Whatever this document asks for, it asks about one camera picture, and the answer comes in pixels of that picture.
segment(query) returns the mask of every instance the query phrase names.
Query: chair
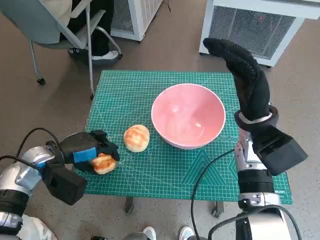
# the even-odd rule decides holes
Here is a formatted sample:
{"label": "chair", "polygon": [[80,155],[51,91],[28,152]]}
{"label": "chair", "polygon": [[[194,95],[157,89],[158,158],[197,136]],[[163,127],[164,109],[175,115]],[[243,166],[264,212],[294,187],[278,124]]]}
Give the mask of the chair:
{"label": "chair", "polygon": [[[91,35],[94,29],[103,32],[116,47],[119,58],[122,57],[119,46],[103,28],[98,26],[100,19],[106,11],[100,10],[90,19],[91,1],[82,0],[71,12],[71,18],[77,18],[84,10],[86,13],[86,25],[79,32],[73,34],[40,0],[0,0],[0,12],[29,39],[34,71],[38,78],[37,82],[40,85],[46,84],[46,81],[38,72],[33,43],[49,49],[87,49],[91,99],[95,94],[91,52]],[[67,40],[60,41],[60,33]]]}

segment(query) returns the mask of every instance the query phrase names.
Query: pastry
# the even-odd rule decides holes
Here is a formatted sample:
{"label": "pastry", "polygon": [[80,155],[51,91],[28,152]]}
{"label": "pastry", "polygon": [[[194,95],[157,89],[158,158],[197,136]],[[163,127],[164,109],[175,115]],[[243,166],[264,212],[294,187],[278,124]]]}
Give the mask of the pastry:
{"label": "pastry", "polygon": [[103,175],[111,172],[117,166],[116,160],[111,155],[99,153],[98,157],[91,161],[93,169],[97,174]]}
{"label": "pastry", "polygon": [[133,125],[124,133],[124,144],[128,150],[134,153],[144,151],[150,140],[148,128],[143,125]]}

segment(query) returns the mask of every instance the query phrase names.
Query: chair leg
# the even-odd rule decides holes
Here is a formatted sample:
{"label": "chair leg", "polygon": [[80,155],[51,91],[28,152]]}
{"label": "chair leg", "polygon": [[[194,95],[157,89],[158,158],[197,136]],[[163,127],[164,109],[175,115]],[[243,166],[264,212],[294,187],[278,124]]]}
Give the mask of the chair leg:
{"label": "chair leg", "polygon": [[46,84],[46,80],[38,72],[38,67],[37,67],[36,57],[35,57],[34,44],[33,44],[33,42],[31,40],[29,40],[29,44],[30,44],[30,51],[31,51],[31,56],[32,56],[34,72],[36,74],[36,77],[38,78],[37,79],[37,83],[40,84],[40,85],[45,85]]}
{"label": "chair leg", "polygon": [[115,46],[116,50],[118,51],[119,55],[122,57],[122,53],[121,53],[121,49],[118,46],[118,44],[113,40],[113,38],[107,33],[106,30],[104,30],[102,27],[100,26],[96,26],[95,29],[101,31],[104,33],[104,35],[110,40],[110,42]]}
{"label": "chair leg", "polygon": [[95,95],[94,90],[94,76],[93,76],[93,69],[92,69],[92,49],[91,49],[91,34],[90,34],[90,5],[87,5],[85,8],[85,15],[86,15],[86,30],[88,34],[88,62],[89,62],[89,78],[90,78],[90,89],[91,89],[91,99]]}

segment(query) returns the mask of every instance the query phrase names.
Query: wire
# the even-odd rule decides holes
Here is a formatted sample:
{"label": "wire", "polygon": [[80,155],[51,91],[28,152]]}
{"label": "wire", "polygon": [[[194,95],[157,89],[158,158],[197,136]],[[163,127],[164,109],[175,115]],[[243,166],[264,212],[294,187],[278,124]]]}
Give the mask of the wire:
{"label": "wire", "polygon": [[[192,225],[193,225],[193,229],[194,229],[194,233],[195,233],[195,236],[196,236],[196,239],[197,240],[200,240],[200,236],[199,236],[199,233],[198,233],[198,230],[197,230],[197,227],[196,227],[196,222],[195,222],[195,217],[194,217],[194,202],[195,202],[195,197],[196,197],[196,193],[197,193],[197,189],[198,189],[198,186],[200,184],[200,181],[201,179],[203,178],[203,176],[205,175],[205,173],[207,172],[208,168],[213,164],[215,163],[217,160],[219,160],[220,158],[224,157],[225,155],[228,155],[230,153],[232,153],[234,150],[229,150],[227,152],[225,152],[224,154],[218,156],[217,158],[215,158],[214,160],[212,160],[207,166],[206,168],[203,170],[203,172],[201,173],[200,177],[198,178],[198,180],[196,181],[196,184],[194,186],[194,189],[193,189],[193,194],[192,194],[192,199],[191,199],[191,220],[192,220]],[[302,236],[301,236],[301,233],[300,233],[300,230],[299,230],[299,227],[298,227],[298,224],[294,218],[294,216],[292,216],[292,214],[286,209],[284,208],[283,206],[279,206],[279,205],[267,205],[267,206],[263,206],[263,207],[259,207],[259,208],[256,208],[254,210],[252,210],[251,212],[249,213],[242,213],[238,216],[234,216],[232,218],[229,218],[227,220],[224,220],[218,224],[216,224],[215,226],[213,226],[209,233],[208,233],[208,240],[212,240],[212,235],[213,233],[218,230],[219,228],[227,225],[227,224],[230,224],[232,222],[235,222],[235,221],[238,221],[238,220],[241,220],[241,219],[246,219],[254,214],[258,214],[266,209],[279,209],[279,210],[282,210],[284,213],[287,214],[287,216],[290,218],[292,224],[293,224],[293,227],[295,229],[295,232],[296,232],[296,235],[298,237],[298,240],[302,240]]]}
{"label": "wire", "polygon": [[215,163],[217,160],[219,160],[220,158],[224,157],[225,155],[228,155],[230,153],[232,153],[234,151],[234,149],[229,150],[227,152],[225,152],[224,154],[216,157],[214,160],[212,160],[208,166],[206,166],[206,168],[203,170],[203,172],[201,173],[200,177],[198,178],[198,180],[195,183],[194,189],[193,189],[193,194],[192,194],[192,199],[191,199],[191,220],[192,220],[192,225],[193,225],[193,229],[194,229],[194,233],[196,236],[197,240],[200,240],[200,236],[196,227],[196,222],[195,222],[195,217],[194,217],[194,202],[195,202],[195,197],[196,197],[196,193],[197,193],[197,189],[199,186],[199,183],[201,181],[201,179],[203,178],[203,176],[205,175],[206,171],[208,170],[208,168]]}
{"label": "wire", "polygon": [[43,171],[40,167],[38,167],[38,166],[36,166],[36,165],[33,165],[33,164],[31,164],[30,162],[27,162],[26,160],[23,160],[23,159],[21,159],[21,158],[19,158],[19,157],[16,157],[16,156],[12,156],[12,155],[0,156],[0,161],[1,161],[2,159],[13,159],[13,160],[15,160],[15,161],[17,161],[17,162],[20,162],[20,163],[23,163],[23,164],[27,165],[27,166],[30,167],[30,168],[33,168],[33,169],[38,170],[38,171],[41,172],[41,173],[42,173],[42,171]]}
{"label": "wire", "polygon": [[167,0],[166,2],[163,1],[163,3],[168,6],[169,12],[171,13],[171,7],[170,7],[169,0]]}
{"label": "wire", "polygon": [[35,132],[35,131],[37,131],[37,130],[42,130],[42,131],[47,132],[48,134],[50,134],[50,135],[52,136],[52,138],[54,139],[54,141],[56,142],[57,147],[61,150],[61,148],[60,148],[60,142],[59,142],[58,138],[56,137],[56,135],[54,135],[51,131],[49,131],[49,130],[43,128],[43,127],[36,127],[36,128],[34,128],[34,129],[32,129],[32,130],[24,137],[22,143],[21,143],[20,146],[19,146],[18,151],[16,152],[16,155],[15,155],[16,158],[19,157],[19,155],[20,155],[20,153],[21,153],[21,150],[22,150],[22,148],[24,147],[24,145],[25,145],[27,139],[29,138],[29,136],[30,136],[33,132]]}
{"label": "wire", "polygon": [[254,209],[253,211],[251,211],[249,213],[241,214],[241,215],[229,218],[229,219],[227,219],[225,221],[219,222],[217,225],[215,225],[213,228],[210,229],[209,234],[208,234],[208,240],[212,240],[212,234],[214,233],[214,231],[216,231],[217,229],[221,228],[222,226],[230,224],[230,223],[238,221],[238,220],[241,220],[241,219],[246,219],[249,216],[257,214],[257,213],[260,213],[260,212],[262,212],[262,211],[264,211],[266,209],[280,209],[283,212],[285,212],[288,215],[288,217],[290,218],[290,220],[291,220],[291,222],[292,222],[292,224],[294,226],[294,229],[295,229],[296,235],[298,237],[298,240],[302,240],[301,233],[300,233],[298,224],[297,224],[294,216],[292,216],[291,213],[286,208],[284,208],[283,206],[279,206],[279,205],[268,205],[268,206],[259,207],[259,208],[256,208],[256,209]]}

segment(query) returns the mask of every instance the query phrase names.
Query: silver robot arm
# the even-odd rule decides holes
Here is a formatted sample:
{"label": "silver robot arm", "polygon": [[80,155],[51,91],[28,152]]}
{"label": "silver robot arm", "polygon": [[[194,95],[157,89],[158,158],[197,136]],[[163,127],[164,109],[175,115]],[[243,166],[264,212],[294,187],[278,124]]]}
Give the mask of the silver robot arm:
{"label": "silver robot arm", "polygon": [[203,44],[212,56],[225,60],[240,105],[234,114],[239,127],[234,154],[238,205],[243,213],[236,220],[236,240],[290,240],[272,177],[301,163],[307,154],[291,136],[276,128],[278,110],[269,105],[267,78],[251,53],[224,39],[206,38]]}
{"label": "silver robot arm", "polygon": [[[251,134],[247,131],[239,129],[239,140],[235,150],[236,171],[239,174],[246,175],[247,171],[267,172],[267,168],[254,153],[253,141]],[[244,212],[251,211],[253,208],[263,207],[267,205],[281,205],[280,197],[275,193],[272,182],[270,190],[242,192],[238,196],[240,208],[247,202],[250,207],[242,208]],[[284,213],[281,210],[273,210],[269,212],[259,212],[246,220],[236,223],[236,240],[246,240],[246,236],[251,235],[252,240],[291,240]]]}
{"label": "silver robot arm", "polygon": [[[22,159],[35,166],[45,165],[54,159],[47,146],[28,150]],[[0,239],[17,239],[22,227],[22,214],[36,184],[42,179],[40,172],[21,162],[8,166],[0,175]]]}
{"label": "silver robot arm", "polygon": [[27,202],[40,180],[53,197],[73,205],[84,195],[87,181],[68,170],[65,164],[73,164],[83,172],[95,174],[91,160],[98,154],[111,155],[116,161],[120,159],[118,146],[108,141],[107,134],[102,130],[78,132],[60,143],[55,139],[56,142],[48,141],[44,146],[29,149],[22,158],[17,159],[19,162],[8,166],[0,175],[1,240],[17,239]]}

